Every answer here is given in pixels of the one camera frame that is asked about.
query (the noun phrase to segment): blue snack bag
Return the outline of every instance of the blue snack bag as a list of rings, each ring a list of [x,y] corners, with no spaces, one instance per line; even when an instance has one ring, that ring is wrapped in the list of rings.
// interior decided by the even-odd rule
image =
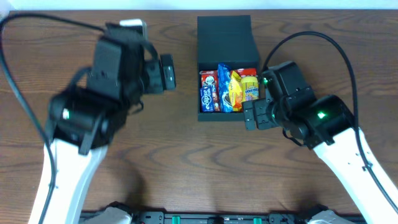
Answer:
[[[213,95],[211,88],[200,88],[200,101],[202,112],[214,112]]]
[[[218,91],[222,113],[233,112],[231,100],[229,99],[229,82],[231,81],[231,69],[223,64],[218,64]]]

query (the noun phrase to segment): open black box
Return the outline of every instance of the open black box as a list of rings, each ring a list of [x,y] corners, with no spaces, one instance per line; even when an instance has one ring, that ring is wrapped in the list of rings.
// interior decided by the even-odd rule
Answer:
[[[250,16],[198,16],[198,120],[243,121],[243,113],[201,112],[199,72],[217,70],[219,63],[231,69],[256,68],[259,52],[251,30]]]

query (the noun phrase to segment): black cable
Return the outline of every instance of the black cable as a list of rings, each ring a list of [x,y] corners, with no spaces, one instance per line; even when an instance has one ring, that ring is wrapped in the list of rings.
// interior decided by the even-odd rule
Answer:
[[[286,43],[288,40],[293,39],[294,37],[298,37],[301,35],[313,35],[317,37],[321,37],[329,43],[331,43],[335,48],[339,51],[340,55],[343,57],[344,62],[347,66],[349,77],[351,79],[351,86],[353,89],[353,107],[354,107],[354,132],[355,132],[355,138],[356,138],[356,144],[358,145],[359,153],[361,155],[361,158],[364,162],[366,170],[369,171],[369,174],[371,175],[374,183],[377,185],[383,196],[386,198],[386,200],[390,203],[391,207],[395,210],[396,213],[398,213],[398,207],[397,205],[392,201],[386,190],[384,190],[384,187],[381,185],[380,181],[377,179],[376,175],[374,174],[372,170],[372,164],[366,159],[365,152],[363,151],[362,144],[361,144],[361,138],[359,136],[359,113],[358,113],[358,94],[357,94],[357,89],[356,89],[356,82],[355,82],[355,74],[354,70],[351,66],[351,63],[348,60],[347,55],[345,54],[344,50],[337,44],[336,41],[334,41],[331,37],[319,33],[319,32],[314,32],[314,31],[304,31],[304,32],[298,32],[296,34],[292,34],[288,37],[286,37],[284,40],[279,42],[274,49],[271,50],[269,53],[268,57],[266,58],[266,61],[264,62],[264,66],[262,67],[262,71],[265,71],[268,69],[268,63],[273,54],[276,52],[276,50],[284,43]]]
[[[21,93],[20,89],[18,88],[17,84],[15,83],[15,80],[13,79],[13,77],[10,73],[6,59],[4,57],[3,46],[2,46],[2,32],[3,32],[6,24],[14,19],[20,19],[23,17],[49,19],[49,20],[53,20],[53,21],[64,22],[67,24],[75,25],[75,26],[81,26],[81,27],[88,28],[88,29],[94,29],[94,30],[98,30],[98,31],[102,31],[102,32],[104,32],[104,29],[97,27],[97,26],[85,24],[82,22],[76,22],[76,21],[71,21],[68,19],[62,19],[62,18],[59,18],[56,16],[48,16],[48,15],[36,14],[36,13],[14,14],[14,15],[4,18],[0,22],[0,64],[3,67],[4,75],[6,76],[6,79],[8,81],[8,84],[11,87],[12,92],[15,94],[15,96],[16,96],[17,100],[19,101],[19,103],[21,104],[22,108],[25,110],[29,119],[33,122],[36,130],[39,132],[40,137],[43,139],[43,142],[45,144],[45,147],[47,148],[47,152],[48,152],[49,158],[50,158],[51,179],[50,179],[50,183],[49,183],[49,192],[47,194],[47,198],[45,199],[42,214],[41,214],[40,220],[39,220],[39,224],[41,224],[44,221],[45,214],[47,213],[47,209],[50,204],[51,196],[52,196],[52,193],[55,188],[55,179],[56,179],[56,175],[57,175],[56,170],[55,170],[55,162],[54,162],[53,154],[52,154],[52,151],[50,150],[50,139],[48,136],[45,135],[45,132],[43,130],[43,127],[41,127],[39,120],[36,118],[36,115],[32,111],[32,108],[30,108],[24,95]]]
[[[289,136],[286,134],[286,129],[285,129],[285,128],[282,128],[282,134],[284,135],[285,138],[291,140],[292,142],[294,142],[294,144],[296,144],[296,145],[298,145],[298,146],[300,146],[300,147],[306,147],[306,146],[307,146],[305,143],[302,144],[302,143],[299,142],[299,140],[297,140],[297,139],[295,139],[295,138],[293,138],[293,137],[289,137]]]
[[[72,80],[70,80],[68,87],[69,89],[75,88],[77,83],[85,76],[86,74],[91,72],[91,67],[83,67],[76,72],[75,76],[73,76]]]
[[[139,101],[139,104],[140,104],[141,107],[138,108],[138,109],[136,109],[136,110],[133,111],[133,112],[130,112],[129,115],[138,114],[138,113],[140,113],[141,111],[144,110],[144,102],[143,102],[142,100],[140,100],[140,101]]]

